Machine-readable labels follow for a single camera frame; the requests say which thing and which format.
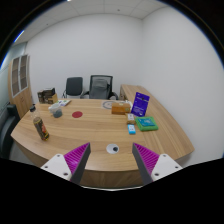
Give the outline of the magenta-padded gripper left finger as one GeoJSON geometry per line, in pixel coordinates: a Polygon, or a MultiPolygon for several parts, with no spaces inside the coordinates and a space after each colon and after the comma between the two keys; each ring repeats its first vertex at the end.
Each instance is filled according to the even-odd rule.
{"type": "Polygon", "coordinates": [[[86,143],[65,155],[56,154],[42,166],[42,169],[79,185],[90,153],[90,144],[86,143]]]}

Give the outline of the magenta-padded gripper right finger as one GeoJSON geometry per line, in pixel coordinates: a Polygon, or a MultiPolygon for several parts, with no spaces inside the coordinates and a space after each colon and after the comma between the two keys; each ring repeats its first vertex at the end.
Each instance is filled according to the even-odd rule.
{"type": "Polygon", "coordinates": [[[137,143],[133,144],[132,153],[144,185],[182,169],[168,154],[157,154],[137,143]]]}

